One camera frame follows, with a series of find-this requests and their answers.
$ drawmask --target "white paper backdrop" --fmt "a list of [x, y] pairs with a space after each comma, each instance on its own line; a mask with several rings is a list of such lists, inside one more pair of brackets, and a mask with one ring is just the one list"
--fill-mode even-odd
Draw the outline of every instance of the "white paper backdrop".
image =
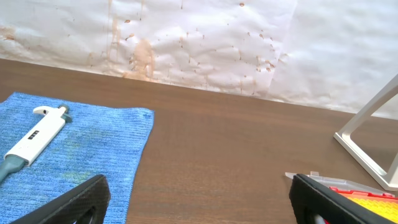
[[396, 0], [14, 0], [0, 57], [355, 113], [398, 71], [396, 24]]

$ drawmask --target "blue cloth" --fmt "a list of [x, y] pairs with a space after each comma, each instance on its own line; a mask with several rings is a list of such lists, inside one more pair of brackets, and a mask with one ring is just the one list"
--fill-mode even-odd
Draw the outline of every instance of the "blue cloth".
[[70, 107], [67, 123], [30, 167], [0, 185], [0, 223], [9, 223], [104, 174], [111, 201], [104, 223], [125, 223], [132, 183], [154, 123], [145, 108], [114, 109], [13, 93], [0, 104], [0, 155], [10, 150], [42, 115], [38, 106]]

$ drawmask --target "wooden table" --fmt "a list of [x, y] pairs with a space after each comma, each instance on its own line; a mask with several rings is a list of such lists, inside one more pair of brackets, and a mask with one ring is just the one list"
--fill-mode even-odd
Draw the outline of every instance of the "wooden table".
[[[14, 91], [155, 110], [127, 223], [295, 223], [284, 172], [380, 189], [333, 139], [352, 114], [0, 60], [0, 101]], [[373, 118], [354, 140], [386, 168], [397, 126]]]

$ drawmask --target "white stand base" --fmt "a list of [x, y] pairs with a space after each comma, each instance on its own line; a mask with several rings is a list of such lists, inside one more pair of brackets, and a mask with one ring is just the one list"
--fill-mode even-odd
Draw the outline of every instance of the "white stand base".
[[395, 157], [390, 169], [386, 172], [351, 140], [351, 133], [396, 94], [398, 94], [398, 75], [334, 135], [335, 139], [361, 164], [382, 188], [391, 191], [398, 191], [398, 156]]

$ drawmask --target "white stand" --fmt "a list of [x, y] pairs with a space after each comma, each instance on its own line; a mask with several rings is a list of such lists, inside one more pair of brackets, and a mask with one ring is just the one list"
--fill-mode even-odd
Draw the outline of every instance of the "white stand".
[[381, 187], [393, 191], [398, 190], [398, 155], [386, 172], [351, 140], [351, 133], [396, 94], [398, 94], [398, 75], [334, 135], [335, 139], [344, 146]]

